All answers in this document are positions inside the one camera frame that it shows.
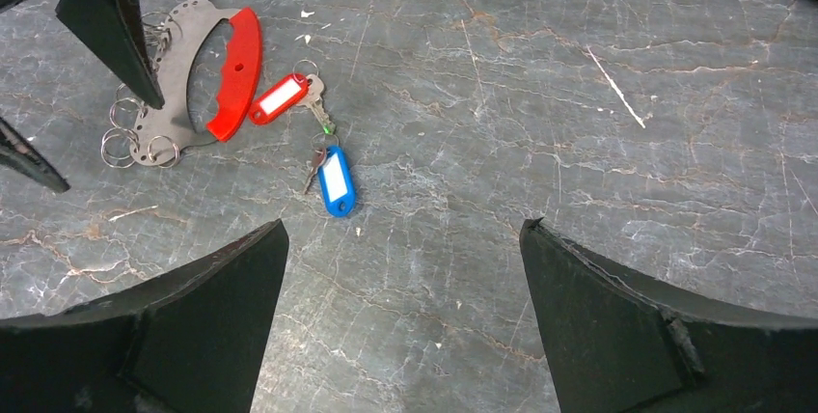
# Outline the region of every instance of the blue key tag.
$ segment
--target blue key tag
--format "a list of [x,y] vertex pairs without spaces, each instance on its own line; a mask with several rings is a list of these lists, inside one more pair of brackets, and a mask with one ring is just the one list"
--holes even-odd
[[327,160],[318,169],[318,179],[327,211],[336,217],[348,215],[355,206],[355,187],[340,147],[327,148]]

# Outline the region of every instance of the gray stone tabletop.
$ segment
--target gray stone tabletop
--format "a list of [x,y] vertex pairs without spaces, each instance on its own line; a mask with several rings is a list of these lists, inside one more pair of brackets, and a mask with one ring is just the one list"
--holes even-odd
[[[254,411],[559,411],[517,242],[537,217],[682,288],[818,317],[818,3],[212,1],[259,14],[259,92],[319,65],[354,212],[300,194],[320,132],[301,107],[172,169],[108,168],[119,81],[57,0],[32,0],[0,16],[0,112],[72,189],[3,170],[0,317],[126,289],[282,218]],[[198,128],[230,34],[193,69]]]

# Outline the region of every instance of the white speck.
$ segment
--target white speck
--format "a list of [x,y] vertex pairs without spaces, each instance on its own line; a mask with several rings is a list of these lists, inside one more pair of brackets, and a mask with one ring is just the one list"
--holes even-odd
[[150,207],[137,208],[136,210],[131,210],[131,211],[126,212],[126,213],[121,213],[119,215],[114,215],[113,217],[109,218],[108,221],[109,222],[116,222],[117,220],[119,220],[119,219],[121,219],[123,217],[127,217],[128,215],[132,215],[134,213],[139,213],[139,212],[144,212],[146,210],[151,210],[152,208],[158,208],[158,207],[159,206],[150,206]]
[[634,108],[631,107],[631,105],[628,104],[628,101],[625,100],[625,95],[623,95],[622,91],[619,90],[619,87],[616,86],[616,82],[614,82],[614,80],[608,75],[608,73],[605,72],[604,69],[602,69],[602,65],[599,64],[599,60],[596,59],[596,56],[594,56],[593,52],[590,50],[590,47],[588,46],[586,49],[588,54],[590,54],[590,59],[592,59],[593,62],[596,63],[596,67],[602,70],[602,74],[605,75],[605,78],[608,79],[608,84],[611,85],[611,88],[613,88],[613,90],[616,92],[616,95],[619,96],[619,99],[622,101],[622,104],[624,104],[625,107],[628,108],[628,112],[630,112],[634,119],[636,119],[637,124],[644,128],[644,122],[642,121],[641,117],[639,117],[637,113],[634,112]]

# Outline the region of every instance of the key tag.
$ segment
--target key tag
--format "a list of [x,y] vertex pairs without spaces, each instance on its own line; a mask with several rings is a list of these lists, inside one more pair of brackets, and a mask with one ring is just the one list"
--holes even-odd
[[285,76],[250,105],[250,122],[256,125],[267,125],[275,121],[287,109],[304,98],[309,89],[310,82],[303,74],[293,72]]
[[[319,133],[313,140],[323,136],[327,135]],[[349,212],[355,207],[355,186],[352,184],[349,165],[340,145],[327,147],[327,159],[318,168],[317,175],[327,211],[336,217],[349,215]]]

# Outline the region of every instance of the floor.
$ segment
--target floor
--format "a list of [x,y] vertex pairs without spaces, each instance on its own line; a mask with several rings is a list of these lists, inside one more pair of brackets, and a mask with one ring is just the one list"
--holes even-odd
[[[73,186],[0,178],[0,317],[126,289],[282,218],[254,412],[556,412],[517,243],[540,216],[685,289],[818,317],[811,0],[213,0],[259,13],[259,89],[319,65],[359,197],[345,219],[300,194],[320,131],[306,109],[173,169],[106,167],[119,82],[56,1],[0,16],[0,111]],[[199,128],[229,35],[192,75]]]

